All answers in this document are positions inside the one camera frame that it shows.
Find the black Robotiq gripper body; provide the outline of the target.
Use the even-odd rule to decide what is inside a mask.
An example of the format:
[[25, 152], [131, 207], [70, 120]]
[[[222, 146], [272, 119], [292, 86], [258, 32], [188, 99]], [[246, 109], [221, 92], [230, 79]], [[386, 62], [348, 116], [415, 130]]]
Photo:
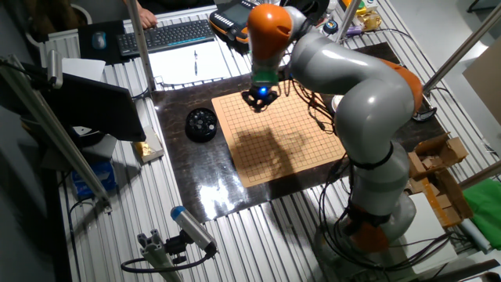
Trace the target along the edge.
[[276, 91], [271, 90], [269, 87], [252, 86], [248, 91], [257, 100], [258, 106], [268, 106], [276, 100]]

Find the person's bare hand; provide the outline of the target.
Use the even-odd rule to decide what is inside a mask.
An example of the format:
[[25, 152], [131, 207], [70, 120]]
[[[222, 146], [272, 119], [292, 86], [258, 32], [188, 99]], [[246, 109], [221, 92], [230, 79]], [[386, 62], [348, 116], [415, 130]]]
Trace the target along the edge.
[[139, 18], [144, 30], [154, 28], [157, 25], [157, 18], [148, 9], [138, 7]]

